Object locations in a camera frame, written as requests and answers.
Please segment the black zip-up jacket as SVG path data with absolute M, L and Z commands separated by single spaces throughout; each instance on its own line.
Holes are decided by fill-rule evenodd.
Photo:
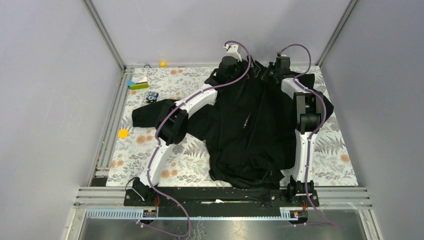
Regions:
M 237 188 L 277 189 L 283 171 L 295 165 L 296 137 L 288 117 L 290 98 L 262 80 L 268 66 L 257 61 L 252 66 L 249 78 L 218 89 L 216 100 L 189 118 L 186 135 L 205 141 L 212 180 Z M 301 74 L 299 80 L 320 92 L 314 89 L 313 74 Z M 323 100 L 327 120 L 334 105 L 324 95 Z M 156 128 L 161 108 L 166 102 L 176 101 L 163 99 L 134 109 L 133 126 Z

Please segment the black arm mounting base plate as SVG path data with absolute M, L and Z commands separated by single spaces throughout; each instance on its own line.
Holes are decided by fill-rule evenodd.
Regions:
M 284 210 L 302 211 L 303 207 L 289 205 L 285 188 L 233 188 L 233 187 L 159 187 L 171 198 L 157 195 L 150 206 L 158 217 L 171 218 L 283 218 Z M 320 205 L 318 194 L 313 192 L 307 207 Z

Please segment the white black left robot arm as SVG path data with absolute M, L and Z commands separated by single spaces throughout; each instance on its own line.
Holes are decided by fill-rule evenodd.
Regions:
M 235 60 L 235 65 L 243 70 L 234 80 L 219 83 L 217 74 L 220 68 L 216 68 L 199 90 L 176 102 L 165 102 L 158 114 L 155 126 L 157 144 L 143 172 L 129 181 L 132 183 L 131 188 L 127 186 L 124 188 L 124 206 L 151 206 L 157 199 L 157 195 L 174 200 L 168 194 L 161 192 L 157 187 L 165 161 L 168 159 L 174 146 L 185 138 L 189 118 L 205 105 L 214 102 L 218 96 L 218 89 L 233 85 L 243 79 L 250 71 L 253 58 L 250 54 L 247 55 L 245 68 L 242 61 L 235 57 L 225 56 L 221 62 L 227 63 L 229 60 Z

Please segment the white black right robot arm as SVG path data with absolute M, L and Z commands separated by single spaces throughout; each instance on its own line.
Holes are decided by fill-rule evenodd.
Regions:
M 290 57 L 277 54 L 270 62 L 262 80 L 280 89 L 289 97 L 289 122 L 294 127 L 296 140 L 295 163 L 289 170 L 289 183 L 284 191 L 289 205 L 307 208 L 314 194 L 312 163 L 318 131 L 326 121 L 327 108 L 324 96 L 301 83 L 301 74 L 290 70 Z

